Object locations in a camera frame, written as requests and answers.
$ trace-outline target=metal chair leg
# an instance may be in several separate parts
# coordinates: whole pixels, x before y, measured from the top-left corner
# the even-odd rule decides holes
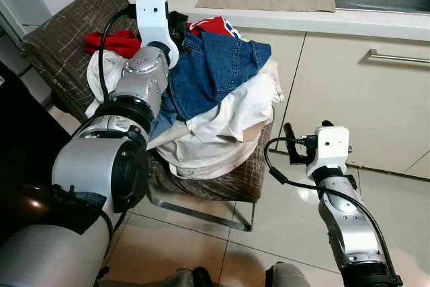
[[[206,220],[209,222],[214,222],[214,223],[218,223],[221,225],[225,225],[227,227],[236,229],[236,230],[242,230],[242,231],[247,231],[250,232],[253,230],[253,224],[254,224],[254,214],[255,214],[255,203],[252,203],[253,205],[253,210],[252,210],[252,217],[251,217],[251,223],[249,224],[246,220],[244,220],[245,223],[243,222],[236,222],[233,220],[229,220],[226,218],[220,218],[219,216],[214,216],[211,214],[207,214],[207,213],[203,213],[200,211],[196,211],[196,210],[192,210],[190,208],[184,208],[182,206],[176,205],[176,204],[172,204],[172,203],[168,203],[168,202],[164,202],[160,199],[158,199],[155,195],[155,190],[152,187],[152,185],[150,183],[148,183],[148,191],[147,191],[147,196],[149,201],[154,204],[155,206],[159,206],[160,208],[165,208],[167,210],[172,210],[172,211],[176,211],[182,214],[186,214],[186,215],[190,215],[193,216],[195,218],[200,218],[202,220]]]

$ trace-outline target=tile floor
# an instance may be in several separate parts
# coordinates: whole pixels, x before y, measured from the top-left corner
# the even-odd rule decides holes
[[[79,123],[51,111],[72,132]],[[304,166],[271,154],[290,179],[307,182]],[[374,214],[406,287],[430,287],[430,183],[351,168]],[[242,202],[206,202],[159,192],[162,199],[225,218],[250,215]],[[254,230],[245,233],[153,206],[146,198],[128,214],[106,259],[107,287],[149,286],[177,268],[206,267],[223,287],[264,286],[265,270],[277,261],[296,264],[311,286],[343,285],[318,215],[314,192],[281,186],[267,174],[257,203]]]

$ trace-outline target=cabinet handle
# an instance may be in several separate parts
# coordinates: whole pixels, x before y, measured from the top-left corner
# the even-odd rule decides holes
[[[378,51],[375,49],[370,49],[368,54],[372,58],[385,58],[386,60],[405,60],[406,62],[418,62],[418,63],[430,64],[430,60],[427,60],[425,58],[415,58],[415,57],[404,57],[404,56],[393,56],[393,55],[378,54]]]

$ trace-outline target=pile of clothes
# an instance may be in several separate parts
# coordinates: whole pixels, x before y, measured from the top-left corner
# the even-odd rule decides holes
[[[122,33],[123,44],[133,39],[136,46],[134,36]],[[98,35],[88,37],[93,40]],[[94,52],[97,47],[90,46],[87,38],[85,48]],[[129,52],[126,58],[118,54],[125,51],[118,51],[114,38],[118,35],[107,39],[103,51],[108,91],[115,89],[126,58],[132,57]],[[277,62],[270,59],[270,45],[246,40],[220,16],[189,24],[183,48],[187,52],[169,71],[169,86],[151,127],[148,149],[157,150],[173,175],[212,179],[246,161],[261,129],[272,122],[272,103],[284,100]],[[97,55],[95,51],[87,70],[95,96],[87,116],[103,100]]]

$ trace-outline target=white cabinet door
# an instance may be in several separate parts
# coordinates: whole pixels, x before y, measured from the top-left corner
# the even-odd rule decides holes
[[[282,91],[284,92],[285,102],[281,104],[273,104],[275,118],[273,120],[271,138],[278,137],[281,131],[282,118],[284,117],[305,33],[240,27],[238,30],[249,40],[270,44],[272,52],[271,58],[279,63],[279,82],[281,83]]]
[[[427,151],[427,153],[409,167],[404,174],[430,179],[430,151]]]
[[[285,121],[295,135],[323,120],[350,131],[353,165],[403,173],[430,149],[430,43],[307,33]]]

